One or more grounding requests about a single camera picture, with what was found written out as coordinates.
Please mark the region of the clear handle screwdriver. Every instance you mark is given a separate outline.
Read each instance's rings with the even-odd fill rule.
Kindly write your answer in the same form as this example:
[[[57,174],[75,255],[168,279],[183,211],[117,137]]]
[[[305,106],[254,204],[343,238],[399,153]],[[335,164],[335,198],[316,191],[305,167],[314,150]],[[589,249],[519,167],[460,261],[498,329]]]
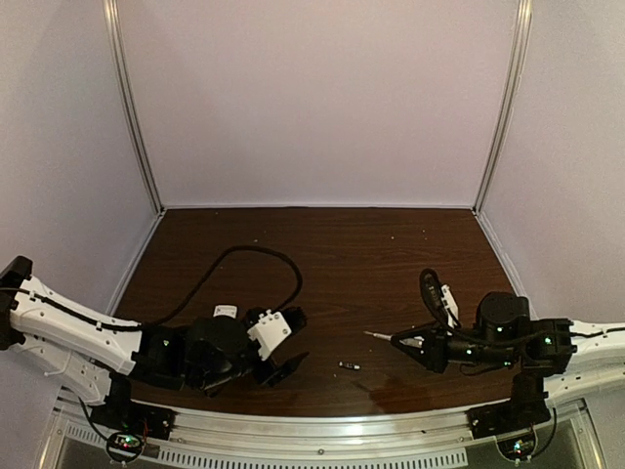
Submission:
[[[380,340],[384,340],[388,342],[392,341],[392,335],[390,334],[384,334],[384,333],[372,332],[372,331],[364,331],[364,334],[380,339]],[[424,340],[422,337],[417,336],[417,337],[407,337],[407,338],[398,339],[397,342],[406,347],[421,349]]]

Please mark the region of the red white remote control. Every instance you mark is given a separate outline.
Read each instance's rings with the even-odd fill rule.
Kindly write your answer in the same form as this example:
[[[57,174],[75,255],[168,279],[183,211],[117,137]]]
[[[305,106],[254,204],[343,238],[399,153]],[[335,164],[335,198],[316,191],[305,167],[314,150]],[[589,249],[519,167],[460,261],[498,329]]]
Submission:
[[[214,308],[214,317],[229,317],[235,319],[237,317],[238,308],[235,305],[217,305]]]

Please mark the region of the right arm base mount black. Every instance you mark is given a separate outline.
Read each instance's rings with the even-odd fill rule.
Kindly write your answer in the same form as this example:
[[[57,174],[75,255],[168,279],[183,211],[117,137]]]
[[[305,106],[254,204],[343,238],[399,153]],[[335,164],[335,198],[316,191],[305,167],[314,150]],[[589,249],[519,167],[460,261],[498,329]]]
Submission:
[[[548,422],[551,419],[546,405],[548,396],[542,376],[526,371],[517,374],[507,401],[474,406],[466,411],[473,438],[516,432]]]

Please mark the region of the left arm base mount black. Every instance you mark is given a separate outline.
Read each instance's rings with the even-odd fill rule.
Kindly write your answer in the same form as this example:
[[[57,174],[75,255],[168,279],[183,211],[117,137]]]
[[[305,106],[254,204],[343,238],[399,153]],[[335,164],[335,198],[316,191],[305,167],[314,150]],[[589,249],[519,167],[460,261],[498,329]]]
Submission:
[[[109,429],[167,441],[176,412],[167,407],[139,404],[131,400],[132,387],[125,377],[115,376],[102,405],[94,405],[91,420]]]

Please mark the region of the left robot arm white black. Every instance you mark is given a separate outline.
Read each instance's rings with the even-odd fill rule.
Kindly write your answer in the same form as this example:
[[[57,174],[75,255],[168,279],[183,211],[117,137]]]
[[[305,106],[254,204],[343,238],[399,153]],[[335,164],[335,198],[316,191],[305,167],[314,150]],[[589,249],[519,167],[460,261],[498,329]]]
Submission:
[[[1,272],[1,347],[30,357],[87,405],[126,399],[130,380],[207,396],[251,375],[273,386],[304,359],[284,363],[272,354],[307,325],[304,311],[234,305],[188,325],[169,327],[116,319],[69,300],[32,273],[18,256]]]

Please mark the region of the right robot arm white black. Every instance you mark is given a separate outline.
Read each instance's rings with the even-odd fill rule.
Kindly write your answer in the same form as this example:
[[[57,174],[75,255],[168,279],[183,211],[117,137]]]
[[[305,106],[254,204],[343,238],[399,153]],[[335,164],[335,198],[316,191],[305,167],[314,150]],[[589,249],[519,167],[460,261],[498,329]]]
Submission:
[[[624,383],[624,326],[569,319],[533,320],[528,301],[492,292],[465,328],[448,286],[424,298],[433,321],[396,332],[393,347],[434,373],[454,364],[465,376],[511,370],[516,400],[583,396]]]

